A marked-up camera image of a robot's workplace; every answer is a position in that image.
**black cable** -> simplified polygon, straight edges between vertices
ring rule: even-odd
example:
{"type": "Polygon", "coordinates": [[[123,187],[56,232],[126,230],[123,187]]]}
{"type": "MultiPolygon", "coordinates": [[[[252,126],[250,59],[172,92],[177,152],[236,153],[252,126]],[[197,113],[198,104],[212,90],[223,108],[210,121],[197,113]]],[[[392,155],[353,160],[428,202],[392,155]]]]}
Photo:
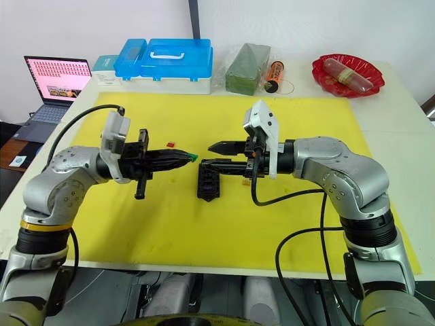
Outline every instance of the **black cable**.
{"type": "Polygon", "coordinates": [[[73,228],[71,228],[69,233],[71,235],[71,238],[73,239],[73,244],[74,244],[74,267],[73,267],[73,272],[71,273],[71,278],[69,279],[68,287],[70,287],[71,284],[73,284],[75,275],[77,274],[77,269],[79,267],[79,242],[77,240],[77,236],[75,235],[73,228]]]}
{"type": "Polygon", "coordinates": [[[124,320],[124,317],[125,317],[126,313],[127,313],[127,308],[125,308],[124,312],[122,313],[120,323],[122,323],[122,321],[124,320]]]}
{"type": "Polygon", "coordinates": [[[47,159],[47,163],[46,166],[43,168],[44,170],[47,168],[47,166],[50,164],[51,160],[53,159],[54,156],[54,151],[56,150],[57,145],[59,144],[60,140],[62,139],[63,135],[68,131],[68,129],[70,129],[70,127],[72,127],[72,125],[74,125],[74,123],[76,123],[78,120],[82,119],[85,115],[92,113],[94,111],[97,111],[99,109],[117,109],[118,113],[122,116],[124,116],[124,108],[116,105],[116,104],[104,104],[104,105],[99,105],[97,107],[91,107],[90,109],[87,109],[86,111],[81,112],[79,115],[75,116],[63,129],[62,131],[57,135],[56,139],[54,140],[53,144],[52,144],[52,148],[50,149],[50,153],[48,154],[48,159],[47,159]]]}
{"type": "Polygon", "coordinates": [[[300,320],[302,321],[302,324],[304,326],[309,326],[308,321],[305,319],[304,314],[302,313],[302,310],[299,308],[299,305],[296,303],[296,300],[294,299],[293,295],[290,293],[290,290],[288,289],[287,285],[284,282],[284,277],[282,275],[281,272],[281,267],[279,265],[279,254],[281,252],[281,249],[283,247],[283,245],[286,244],[286,242],[288,240],[290,240],[291,238],[299,235],[299,234],[304,234],[304,233],[308,233],[308,232],[318,232],[318,231],[342,231],[343,227],[335,227],[335,228],[309,228],[309,229],[303,229],[303,230],[299,230],[296,232],[293,232],[292,234],[290,234],[289,236],[286,236],[279,244],[277,247],[277,251],[275,253],[275,267],[277,269],[277,273],[278,273],[278,279],[279,282],[281,283],[281,286],[283,287],[283,290],[285,292],[285,294],[287,295],[288,299],[290,300],[290,302],[292,303],[296,313],[298,314],[300,320]]]}
{"type": "Polygon", "coordinates": [[[156,279],[156,282],[154,282],[154,283],[150,286],[150,288],[152,288],[154,285],[157,284],[158,280],[160,280],[160,275],[162,275],[162,272],[159,272],[159,273],[158,273],[158,278],[156,279]]]}
{"type": "Polygon", "coordinates": [[[325,244],[325,234],[324,234],[324,223],[325,223],[325,207],[326,207],[326,198],[328,196],[324,194],[323,200],[321,202],[321,211],[320,211],[320,240],[321,240],[321,249],[324,253],[324,260],[325,260],[325,267],[326,267],[326,274],[328,274],[328,280],[332,288],[332,292],[334,292],[335,298],[337,299],[337,302],[340,306],[341,311],[343,311],[343,314],[345,315],[347,321],[349,321],[349,324],[352,326],[356,326],[355,322],[353,321],[351,315],[347,311],[340,295],[338,294],[337,288],[334,284],[334,280],[332,279],[331,275],[331,268],[329,266],[329,259],[328,259],[328,253],[326,252],[326,244],[325,244]]]}
{"type": "Polygon", "coordinates": [[[328,307],[326,305],[324,290],[322,289],[321,283],[319,281],[318,281],[318,285],[319,285],[319,294],[320,294],[320,300],[321,300],[321,307],[324,310],[326,326],[332,326],[332,324],[331,324],[331,318],[329,317],[329,314],[328,314],[328,307]]]}
{"type": "Polygon", "coordinates": [[[281,202],[282,200],[293,198],[300,195],[305,194],[316,194],[320,192],[324,192],[323,189],[308,189],[308,190],[302,190],[300,192],[293,192],[291,194],[287,194],[275,199],[267,200],[266,202],[260,202],[257,199],[257,177],[258,177],[258,167],[260,165],[260,157],[261,157],[261,151],[256,151],[256,158],[254,160],[254,166],[252,167],[252,181],[251,181],[251,197],[254,201],[255,205],[257,206],[267,206],[270,204],[274,204],[276,202],[281,202]]]}

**plastic wrapped food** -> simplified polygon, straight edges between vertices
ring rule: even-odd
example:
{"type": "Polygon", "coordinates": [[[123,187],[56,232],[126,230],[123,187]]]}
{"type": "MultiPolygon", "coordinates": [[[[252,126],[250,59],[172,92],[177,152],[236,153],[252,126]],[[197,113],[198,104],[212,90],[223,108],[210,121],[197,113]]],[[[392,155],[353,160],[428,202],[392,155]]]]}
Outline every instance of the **plastic wrapped food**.
{"type": "Polygon", "coordinates": [[[254,95],[265,70],[270,46],[245,43],[225,74],[225,88],[229,92],[254,95]]]}
{"type": "Polygon", "coordinates": [[[333,58],[324,61],[324,71],[358,94],[364,94],[373,88],[369,80],[333,58]]]}

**green package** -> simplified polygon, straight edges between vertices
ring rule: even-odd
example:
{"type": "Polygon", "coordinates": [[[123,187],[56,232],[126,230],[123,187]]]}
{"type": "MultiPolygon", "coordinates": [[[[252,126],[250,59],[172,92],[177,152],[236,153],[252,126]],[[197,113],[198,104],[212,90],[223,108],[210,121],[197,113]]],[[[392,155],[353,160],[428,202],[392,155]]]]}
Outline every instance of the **green package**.
{"type": "Polygon", "coordinates": [[[267,66],[270,46],[245,43],[225,74],[225,88],[229,92],[254,95],[267,66]]]}

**blue box handle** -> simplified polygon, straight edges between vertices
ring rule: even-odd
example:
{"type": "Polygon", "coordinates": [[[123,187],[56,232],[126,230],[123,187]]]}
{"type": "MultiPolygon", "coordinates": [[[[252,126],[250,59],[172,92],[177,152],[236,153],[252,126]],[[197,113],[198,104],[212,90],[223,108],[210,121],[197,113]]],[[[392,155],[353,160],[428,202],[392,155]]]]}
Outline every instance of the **blue box handle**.
{"type": "Polygon", "coordinates": [[[169,56],[167,54],[156,54],[154,51],[150,52],[150,58],[153,59],[172,59],[172,60],[180,60],[184,58],[184,52],[182,52],[179,56],[169,56]]]}

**silver robotic arm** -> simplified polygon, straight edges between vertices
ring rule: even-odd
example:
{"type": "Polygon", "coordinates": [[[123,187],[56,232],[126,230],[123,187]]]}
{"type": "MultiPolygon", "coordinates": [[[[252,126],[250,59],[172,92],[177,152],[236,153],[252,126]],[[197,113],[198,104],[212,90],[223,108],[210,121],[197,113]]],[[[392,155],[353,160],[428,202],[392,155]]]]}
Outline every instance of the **silver robotic arm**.
{"type": "Polygon", "coordinates": [[[148,151],[148,133],[125,143],[130,120],[109,113],[101,135],[101,148],[73,146],[57,153],[44,171],[31,179],[24,191],[18,241],[0,285],[1,325],[42,325],[46,316],[64,304],[70,271],[67,258],[71,226],[92,185],[114,179],[138,181],[136,199],[145,196],[153,172],[171,170],[195,160],[178,149],[148,151]]]}
{"type": "Polygon", "coordinates": [[[413,273],[394,225],[384,168],[351,152],[338,139],[278,143],[277,120],[263,101],[247,112],[243,127],[249,134],[246,141],[222,141],[209,150],[222,155],[244,153],[247,162],[216,159],[201,165],[222,174],[254,178],[271,171],[293,174],[318,184],[329,196],[345,231],[347,284],[352,294],[363,300],[364,325],[435,325],[428,309],[413,296],[413,273]]]}
{"type": "Polygon", "coordinates": [[[362,301],[361,321],[372,325],[435,325],[413,296],[415,282],[386,190],[387,173],[376,161],[328,137],[294,141],[294,172],[320,185],[345,229],[350,292],[362,301]]]}

